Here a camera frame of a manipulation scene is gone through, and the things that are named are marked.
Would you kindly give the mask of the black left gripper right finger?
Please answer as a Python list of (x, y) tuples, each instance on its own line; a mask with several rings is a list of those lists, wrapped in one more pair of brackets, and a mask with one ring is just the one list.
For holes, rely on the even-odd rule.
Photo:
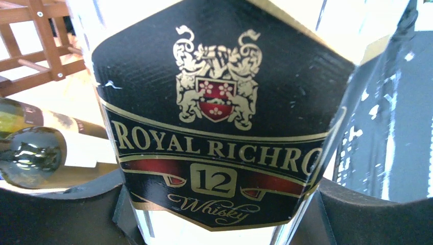
[(432, 244), (432, 199), (399, 204), (323, 179), (291, 244)]

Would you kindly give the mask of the dark bottle barcode label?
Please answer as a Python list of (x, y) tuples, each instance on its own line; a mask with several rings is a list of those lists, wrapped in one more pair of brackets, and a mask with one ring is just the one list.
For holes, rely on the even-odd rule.
[(1, 98), (1, 138), (28, 127), (50, 127), (108, 139), (105, 128), (61, 113)]

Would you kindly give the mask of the small clear bottle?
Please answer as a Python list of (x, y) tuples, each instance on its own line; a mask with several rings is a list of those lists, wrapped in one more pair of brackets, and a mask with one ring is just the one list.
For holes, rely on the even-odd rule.
[(290, 244), (410, 1), (68, 1), (146, 244)]

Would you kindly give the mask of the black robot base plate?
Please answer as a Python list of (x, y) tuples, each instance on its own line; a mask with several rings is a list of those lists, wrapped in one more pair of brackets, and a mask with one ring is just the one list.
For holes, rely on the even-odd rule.
[(392, 202), (432, 197), (432, 31), (389, 45), (338, 148), (333, 180)]

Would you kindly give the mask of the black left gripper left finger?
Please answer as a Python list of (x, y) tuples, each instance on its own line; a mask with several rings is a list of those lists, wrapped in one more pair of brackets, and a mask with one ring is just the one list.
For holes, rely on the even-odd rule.
[(135, 244), (112, 220), (120, 170), (64, 192), (1, 189), (1, 244)]

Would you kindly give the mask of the dark bottle rack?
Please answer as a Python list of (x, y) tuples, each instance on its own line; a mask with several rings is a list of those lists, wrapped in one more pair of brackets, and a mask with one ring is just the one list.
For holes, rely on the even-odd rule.
[(1, 140), (1, 178), (20, 188), (69, 188), (118, 168), (107, 139), (30, 127)]

